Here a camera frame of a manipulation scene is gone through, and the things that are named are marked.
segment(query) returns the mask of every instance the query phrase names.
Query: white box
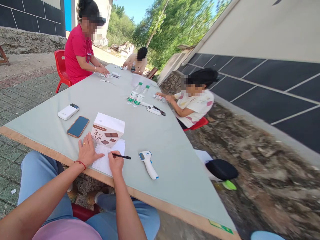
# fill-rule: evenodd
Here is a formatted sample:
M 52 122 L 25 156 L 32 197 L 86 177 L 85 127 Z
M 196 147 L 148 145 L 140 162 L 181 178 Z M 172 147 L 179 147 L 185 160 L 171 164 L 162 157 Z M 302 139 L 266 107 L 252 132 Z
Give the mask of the white box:
M 98 113 L 91 131 L 93 142 L 112 148 L 124 134 L 124 125 L 124 121 Z

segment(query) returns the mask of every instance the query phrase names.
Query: stone foundation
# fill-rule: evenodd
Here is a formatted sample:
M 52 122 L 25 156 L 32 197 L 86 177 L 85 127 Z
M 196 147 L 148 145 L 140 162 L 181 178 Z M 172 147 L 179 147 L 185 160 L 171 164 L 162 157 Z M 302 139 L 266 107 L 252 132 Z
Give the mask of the stone foundation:
M 0 45 L 6 55 L 54 52 L 64 49 L 66 42 L 61 36 L 0 27 Z
M 181 73 L 172 72 L 160 88 L 181 90 Z M 240 236 L 264 230 L 289 240 L 320 239 L 320 172 L 269 133 L 215 103 L 209 124 L 186 134 L 193 147 L 233 164 L 237 191 L 217 188 Z

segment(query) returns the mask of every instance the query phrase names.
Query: red string bracelet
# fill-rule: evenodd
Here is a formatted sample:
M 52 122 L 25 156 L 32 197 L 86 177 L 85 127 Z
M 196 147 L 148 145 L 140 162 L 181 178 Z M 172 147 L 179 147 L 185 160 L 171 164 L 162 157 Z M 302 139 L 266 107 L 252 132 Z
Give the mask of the red string bracelet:
M 79 162 L 79 163 L 81 163 L 81 164 L 84 166 L 84 170 L 86 170 L 87 167 L 86 167 L 86 165 L 84 165 L 83 162 L 80 162 L 80 161 L 78 161 L 78 160 L 77 160 L 77 161 L 74 161 L 74 162 Z

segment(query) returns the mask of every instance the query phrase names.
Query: blue sky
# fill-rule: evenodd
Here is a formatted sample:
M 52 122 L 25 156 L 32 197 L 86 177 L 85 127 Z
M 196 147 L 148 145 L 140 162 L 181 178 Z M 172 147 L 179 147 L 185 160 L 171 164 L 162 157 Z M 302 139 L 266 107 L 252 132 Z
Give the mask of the blue sky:
M 153 0 L 117 0 L 114 4 L 124 6 L 124 11 L 129 17 L 134 16 L 135 23 L 139 23 L 146 12 L 146 9 L 152 5 Z

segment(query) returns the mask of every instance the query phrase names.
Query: red shirt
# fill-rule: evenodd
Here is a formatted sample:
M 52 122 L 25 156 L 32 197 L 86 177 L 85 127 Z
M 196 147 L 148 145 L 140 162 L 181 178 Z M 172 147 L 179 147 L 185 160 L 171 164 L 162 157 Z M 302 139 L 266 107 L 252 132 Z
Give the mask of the red shirt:
M 64 54 L 66 72 L 72 84 L 80 82 L 92 74 L 92 72 L 82 69 L 76 58 L 76 56 L 86 57 L 86 62 L 89 63 L 93 55 L 92 41 L 84 36 L 80 24 L 70 32 Z

